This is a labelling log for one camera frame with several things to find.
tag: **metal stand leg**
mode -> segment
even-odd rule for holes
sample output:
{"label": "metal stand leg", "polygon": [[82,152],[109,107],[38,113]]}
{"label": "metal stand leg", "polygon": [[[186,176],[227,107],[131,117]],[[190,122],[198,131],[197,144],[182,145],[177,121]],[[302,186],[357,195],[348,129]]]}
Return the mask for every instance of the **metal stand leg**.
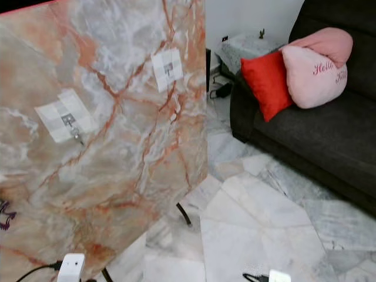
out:
{"label": "metal stand leg", "polygon": [[107,271],[107,269],[106,269],[106,267],[102,270],[102,274],[103,274],[103,276],[105,277],[105,280],[106,280],[107,282],[113,282],[112,279],[111,279],[110,274],[108,273],[108,271]]}
{"label": "metal stand leg", "polygon": [[192,222],[190,221],[189,216],[186,213],[186,211],[184,210],[184,208],[182,207],[182,205],[180,203],[178,203],[178,204],[176,204],[176,206],[180,210],[180,212],[182,213],[182,215],[183,215],[184,219],[186,220],[186,223],[188,224],[188,226],[192,226]]}

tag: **gray sofa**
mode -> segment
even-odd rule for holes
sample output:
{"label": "gray sofa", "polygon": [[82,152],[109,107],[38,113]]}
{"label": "gray sofa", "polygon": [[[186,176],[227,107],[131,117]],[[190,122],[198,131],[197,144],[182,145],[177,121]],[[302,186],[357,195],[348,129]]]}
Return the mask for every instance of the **gray sofa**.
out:
{"label": "gray sofa", "polygon": [[376,215],[376,1],[306,0],[290,41],[327,26],[354,39],[343,94],[314,109],[291,106],[266,123],[238,74],[231,129]]}

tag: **metal hook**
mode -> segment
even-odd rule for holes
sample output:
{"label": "metal hook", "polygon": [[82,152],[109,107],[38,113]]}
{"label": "metal hook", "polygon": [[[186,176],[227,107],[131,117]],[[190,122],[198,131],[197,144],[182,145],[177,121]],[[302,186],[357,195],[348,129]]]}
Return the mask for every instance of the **metal hook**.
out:
{"label": "metal hook", "polygon": [[73,138],[75,140],[77,140],[78,142],[80,142],[80,144],[82,146],[84,146],[85,144],[82,141],[82,138],[81,138],[81,135],[80,135],[80,130],[76,126],[72,125],[72,122],[76,121],[76,119],[73,117],[73,115],[71,113],[69,113],[65,116],[62,116],[61,119],[63,120],[64,125],[70,126],[70,133],[73,136]]}

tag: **small figurine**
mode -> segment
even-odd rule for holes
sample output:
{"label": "small figurine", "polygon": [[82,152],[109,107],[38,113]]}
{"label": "small figurine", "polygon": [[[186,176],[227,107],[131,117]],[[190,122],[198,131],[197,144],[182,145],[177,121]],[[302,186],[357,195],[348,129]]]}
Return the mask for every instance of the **small figurine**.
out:
{"label": "small figurine", "polygon": [[262,31],[260,31],[260,36],[258,38],[264,39],[265,29],[263,28]]}

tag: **red pillow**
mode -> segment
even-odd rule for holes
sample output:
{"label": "red pillow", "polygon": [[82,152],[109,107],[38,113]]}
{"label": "red pillow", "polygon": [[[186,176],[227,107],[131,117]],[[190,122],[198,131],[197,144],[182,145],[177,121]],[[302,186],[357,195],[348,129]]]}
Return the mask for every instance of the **red pillow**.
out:
{"label": "red pillow", "polygon": [[266,122],[293,104],[280,51],[252,60],[241,59],[241,73],[258,100]]}

